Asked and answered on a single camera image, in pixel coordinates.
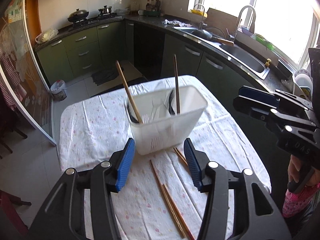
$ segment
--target stainless steel sink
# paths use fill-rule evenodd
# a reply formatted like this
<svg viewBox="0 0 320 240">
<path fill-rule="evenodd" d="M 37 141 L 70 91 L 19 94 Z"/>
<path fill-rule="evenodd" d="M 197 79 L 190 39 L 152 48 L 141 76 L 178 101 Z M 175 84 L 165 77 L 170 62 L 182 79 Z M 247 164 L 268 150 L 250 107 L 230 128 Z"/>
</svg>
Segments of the stainless steel sink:
<svg viewBox="0 0 320 240">
<path fill-rule="evenodd" d="M 187 34 L 187 35 L 184 34 L 184 36 L 190 35 L 201 41 L 206 42 L 207 44 L 210 44 L 218 48 L 219 50 L 227 54 L 228 58 L 231 57 L 236 61 L 240 62 L 242 65 L 244 65 L 250 71 L 254 72 L 261 79 L 265 79 L 270 71 L 270 69 L 268 67 L 265 67 L 265 65 L 262 62 L 260 62 L 254 56 L 249 54 L 247 51 L 245 51 L 244 49 L 241 49 L 236 45 L 228 46 L 228 45 L 217 43 L 217 42 L 207 41 L 205 39 L 202 39 L 200 37 L 193 35 L 192 32 L 194 30 L 197 30 L 198 28 L 195 28 L 195 27 L 173 27 L 173 28 Z"/>
</svg>

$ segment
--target table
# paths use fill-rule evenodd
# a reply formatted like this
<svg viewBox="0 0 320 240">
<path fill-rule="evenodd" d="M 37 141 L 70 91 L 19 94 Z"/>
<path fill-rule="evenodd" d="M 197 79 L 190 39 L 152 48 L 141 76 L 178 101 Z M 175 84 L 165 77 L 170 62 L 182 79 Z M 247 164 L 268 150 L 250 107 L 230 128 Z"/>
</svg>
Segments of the table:
<svg viewBox="0 0 320 240">
<path fill-rule="evenodd" d="M 271 192 L 268 172 L 258 154 L 227 110 L 195 77 L 180 76 L 179 85 L 193 85 L 208 101 L 208 107 L 190 134 L 195 149 L 207 153 L 232 171 L 252 168 Z M 151 81 L 130 87 L 133 95 L 175 87 L 174 78 Z M 124 148 L 132 137 L 127 120 L 124 89 L 106 93 L 68 106 L 60 121 L 60 166 L 64 171 L 92 169 L 113 152 Z M 183 145 L 178 149 L 183 152 Z M 112 195 L 122 239 L 181 239 L 170 211 L 161 196 L 149 160 L 159 170 L 161 182 L 168 185 L 180 213 L 196 238 L 202 222 L 207 195 L 193 186 L 188 170 L 173 149 L 141 156 L 136 154 L 125 187 Z M 86 235 L 93 239 L 90 216 L 90 193 L 85 192 Z M 229 191 L 226 238 L 233 228 L 233 191 Z"/>
</svg>

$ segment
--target countertop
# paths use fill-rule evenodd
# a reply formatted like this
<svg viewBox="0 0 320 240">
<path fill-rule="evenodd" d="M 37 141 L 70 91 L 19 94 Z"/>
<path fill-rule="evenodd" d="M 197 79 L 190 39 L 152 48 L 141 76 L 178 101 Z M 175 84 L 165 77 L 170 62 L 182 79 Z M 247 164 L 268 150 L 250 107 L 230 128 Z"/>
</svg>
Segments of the countertop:
<svg viewBox="0 0 320 240">
<path fill-rule="evenodd" d="M 147 16 L 122 16 L 122 18 L 118 19 L 106 19 L 99 22 L 94 22 L 88 25 L 81 26 L 80 28 L 68 30 L 70 26 L 66 26 L 59 30 L 59 33 L 50 41 L 37 44 L 35 46 L 35 51 L 39 51 L 42 48 L 46 47 L 47 45 L 54 43 L 55 41 L 58 41 L 68 35 L 71 35 L 73 33 L 77 33 L 79 31 L 89 29 L 95 26 L 103 25 L 106 23 L 112 23 L 112 22 L 118 22 L 118 21 L 132 21 L 137 22 L 139 24 L 145 25 L 147 27 L 151 27 L 154 29 L 158 29 L 160 31 L 163 31 L 167 34 L 170 34 L 178 39 L 181 39 L 185 42 L 190 43 L 192 46 L 195 46 L 202 51 L 212 55 L 212 56 L 218 56 L 219 60 L 225 63 L 227 66 L 232 68 L 234 71 L 239 73 L 242 77 L 244 77 L 247 81 L 249 81 L 254 87 L 257 89 L 262 89 L 265 91 L 275 91 L 276 89 L 282 90 L 282 91 L 288 91 L 284 85 L 282 85 L 281 81 L 276 77 L 275 73 L 273 73 L 273 69 L 271 68 L 268 75 L 264 80 L 260 79 L 255 73 L 251 72 L 247 67 L 242 65 L 240 62 L 236 60 L 229 60 L 228 55 L 221 49 L 219 49 L 218 46 L 212 46 L 200 39 L 197 39 L 193 36 L 187 35 L 179 30 L 176 30 L 173 28 L 172 25 L 164 25 L 162 22 L 165 20 L 172 20 L 172 19 L 178 19 L 177 17 L 173 16 L 163 16 L 163 17 L 147 17 Z"/>
</svg>

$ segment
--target black handle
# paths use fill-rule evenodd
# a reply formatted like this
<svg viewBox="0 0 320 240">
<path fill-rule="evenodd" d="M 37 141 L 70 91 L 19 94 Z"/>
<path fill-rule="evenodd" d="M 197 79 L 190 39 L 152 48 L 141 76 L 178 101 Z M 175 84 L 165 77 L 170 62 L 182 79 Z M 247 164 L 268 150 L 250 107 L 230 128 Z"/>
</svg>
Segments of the black handle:
<svg viewBox="0 0 320 240">
<path fill-rule="evenodd" d="M 294 180 L 288 182 L 288 190 L 294 194 L 300 193 L 314 172 L 315 170 L 310 165 L 303 164 L 299 171 L 299 181 L 297 183 Z"/>
</svg>

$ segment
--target faucet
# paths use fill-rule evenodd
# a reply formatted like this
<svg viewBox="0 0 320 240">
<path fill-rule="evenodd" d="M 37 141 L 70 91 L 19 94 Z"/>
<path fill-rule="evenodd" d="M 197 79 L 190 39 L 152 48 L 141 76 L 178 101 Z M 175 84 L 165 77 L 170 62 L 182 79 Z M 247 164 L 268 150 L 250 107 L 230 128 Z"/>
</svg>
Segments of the faucet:
<svg viewBox="0 0 320 240">
<path fill-rule="evenodd" d="M 237 19 L 237 23 L 236 23 L 236 28 L 235 28 L 235 32 L 233 33 L 233 38 L 231 38 L 232 41 L 234 41 L 236 39 L 236 34 L 237 34 L 237 30 L 239 28 L 239 24 L 240 24 L 240 20 L 241 20 L 241 15 L 243 13 L 243 11 L 247 8 L 250 8 L 252 10 L 253 13 L 253 18 L 252 18 L 252 23 L 249 27 L 249 32 L 254 33 L 254 23 L 256 21 L 256 10 L 254 9 L 254 7 L 252 5 L 246 5 L 244 6 L 239 13 L 238 19 Z"/>
<path fill-rule="evenodd" d="M 197 3 L 197 4 L 195 4 L 195 6 L 194 7 L 196 7 L 197 5 L 201 5 L 202 7 L 203 7 L 203 14 L 202 14 L 202 20 L 201 20 L 201 22 L 200 22 L 200 24 L 199 24 L 199 30 L 202 30 L 202 25 L 203 25 L 203 17 L 204 17 L 204 13 L 205 13 L 205 9 L 204 9 L 204 6 L 203 6 L 203 4 L 202 3 Z"/>
</svg>

